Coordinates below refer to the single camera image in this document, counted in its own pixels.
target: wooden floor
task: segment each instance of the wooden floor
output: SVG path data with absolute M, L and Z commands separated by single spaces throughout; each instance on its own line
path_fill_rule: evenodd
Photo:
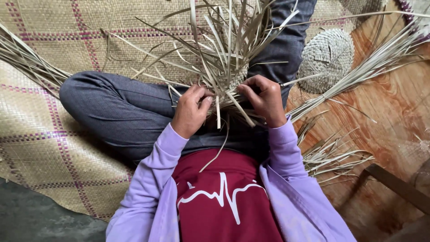
M 390 9 L 397 7 L 390 2 L 387 10 Z M 382 37 L 388 33 L 397 17 L 396 14 L 385 17 Z M 368 52 L 376 33 L 377 21 L 377 17 L 372 17 L 352 33 L 356 48 L 355 65 Z M 399 21 L 396 29 L 403 26 L 403 20 Z M 427 47 L 423 51 L 430 54 L 428 50 L 430 48 Z M 349 135 L 350 139 L 354 139 L 351 144 L 356 149 L 371 152 L 376 157 L 375 162 L 397 177 L 405 181 L 411 180 L 413 174 L 430 158 L 429 64 L 430 62 L 410 64 L 334 98 L 358 108 L 378 123 L 354 109 L 332 101 L 320 105 L 311 115 L 328 109 L 330 111 L 319 119 L 302 143 L 302 150 L 342 127 L 340 134 L 359 127 Z M 311 97 L 313 96 L 297 86 L 293 87 L 288 100 L 288 111 Z M 295 123 L 296 128 L 300 125 L 301 121 Z M 352 173 L 359 175 L 369 164 L 370 162 L 366 162 L 355 167 Z M 330 176 L 332 174 L 324 174 L 318 179 L 324 180 Z M 430 180 L 428 172 L 424 176 Z M 375 180 L 368 180 L 358 189 L 358 178 L 354 176 L 340 177 L 333 181 L 342 180 L 350 181 L 323 186 L 322 189 L 359 241 L 382 241 L 422 215 Z

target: hand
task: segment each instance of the hand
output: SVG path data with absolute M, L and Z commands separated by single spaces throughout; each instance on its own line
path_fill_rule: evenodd
M 192 85 L 178 101 L 175 116 L 170 125 L 184 139 L 189 139 L 206 120 L 214 94 L 205 87 Z
M 259 87 L 261 93 L 257 95 L 252 86 Z M 256 75 L 246 79 L 237 90 L 248 98 L 255 113 L 266 119 L 268 127 L 278 128 L 287 122 L 282 106 L 281 86 L 278 83 Z

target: lavender cardigan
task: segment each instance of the lavender cardigan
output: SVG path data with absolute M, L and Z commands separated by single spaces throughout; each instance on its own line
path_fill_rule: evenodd
M 179 242 L 177 189 L 172 173 L 188 140 L 170 126 L 143 159 L 106 230 L 107 242 Z M 288 122 L 269 129 L 270 156 L 260 165 L 284 241 L 356 241 L 314 178 L 305 172 Z

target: wooden chair leg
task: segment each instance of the wooden chair leg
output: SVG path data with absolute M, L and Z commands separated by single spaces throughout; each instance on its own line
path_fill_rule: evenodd
M 365 170 L 366 173 L 397 193 L 406 201 L 412 203 L 421 212 L 430 215 L 430 198 L 416 190 L 412 185 L 397 178 L 377 164 L 371 164 Z

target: maroon shirt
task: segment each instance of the maroon shirt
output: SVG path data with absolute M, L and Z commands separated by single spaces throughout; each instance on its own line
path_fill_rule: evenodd
M 282 242 L 254 159 L 224 149 L 199 173 L 218 150 L 181 157 L 173 172 L 181 241 Z

